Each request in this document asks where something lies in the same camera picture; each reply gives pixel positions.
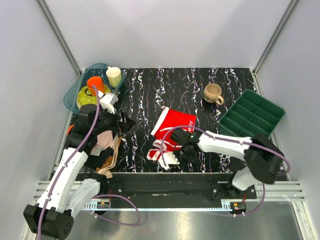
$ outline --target green tray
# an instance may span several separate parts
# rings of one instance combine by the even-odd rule
[[[261,133],[270,137],[285,110],[254,91],[245,90],[222,116],[218,131],[235,137],[253,137]]]

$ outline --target beige mug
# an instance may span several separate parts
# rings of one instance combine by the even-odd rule
[[[210,83],[203,90],[203,98],[208,103],[217,103],[222,105],[225,103],[224,98],[221,96],[222,90],[218,84]]]
[[[108,69],[105,74],[109,80],[109,83],[114,88],[116,88],[122,80],[121,70],[118,67],[108,66]]]

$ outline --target metal floor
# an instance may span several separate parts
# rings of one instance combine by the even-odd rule
[[[249,211],[258,203],[249,202]],[[107,212],[105,217],[126,223],[137,219],[133,211]],[[136,227],[117,225],[82,211],[67,240],[302,240],[289,202],[265,202],[251,216],[215,216],[207,212],[141,212]]]

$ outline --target black marble table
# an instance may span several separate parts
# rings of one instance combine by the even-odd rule
[[[125,89],[118,95],[115,107],[126,111],[137,123],[123,136],[119,150],[117,172],[166,172],[146,155],[153,146],[151,136],[164,107],[197,116],[195,126],[218,132],[220,118],[244,90],[256,90],[248,68],[136,68],[125,69]],[[224,105],[209,104],[202,92],[209,83],[222,88]],[[244,164],[218,153],[198,153],[193,162],[169,172],[234,172]]]

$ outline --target white wall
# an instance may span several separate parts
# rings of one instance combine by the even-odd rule
[[[320,235],[320,1],[302,0],[258,73],[286,115],[276,128]]]
[[[81,68],[251,67],[290,0],[46,0]]]
[[[0,233],[17,240],[53,163],[76,74],[35,0],[2,1],[0,22]]]

